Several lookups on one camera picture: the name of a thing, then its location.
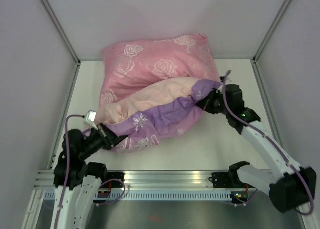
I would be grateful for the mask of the purple Elsa pillowcase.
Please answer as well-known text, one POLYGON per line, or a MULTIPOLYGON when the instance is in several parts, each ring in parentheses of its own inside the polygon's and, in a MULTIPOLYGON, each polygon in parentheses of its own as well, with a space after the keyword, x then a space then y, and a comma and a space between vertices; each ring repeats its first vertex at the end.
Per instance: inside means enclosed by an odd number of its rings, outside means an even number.
POLYGON ((196 104, 221 82, 176 77, 152 84, 129 97, 102 105, 95 116, 118 137, 126 136, 114 152, 134 152, 159 145, 190 130, 203 115, 196 104))

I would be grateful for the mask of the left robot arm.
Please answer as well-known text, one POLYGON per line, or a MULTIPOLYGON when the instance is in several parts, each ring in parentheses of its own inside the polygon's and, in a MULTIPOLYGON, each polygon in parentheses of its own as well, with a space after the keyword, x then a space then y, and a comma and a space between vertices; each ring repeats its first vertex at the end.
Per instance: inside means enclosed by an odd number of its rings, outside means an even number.
POLYGON ((99 150, 110 151, 125 139, 126 135, 117 136, 103 124, 91 129, 89 135, 78 129, 65 132, 62 152, 54 169, 51 228, 84 229, 99 189, 126 189, 124 173, 108 175, 105 164, 86 163, 99 150))

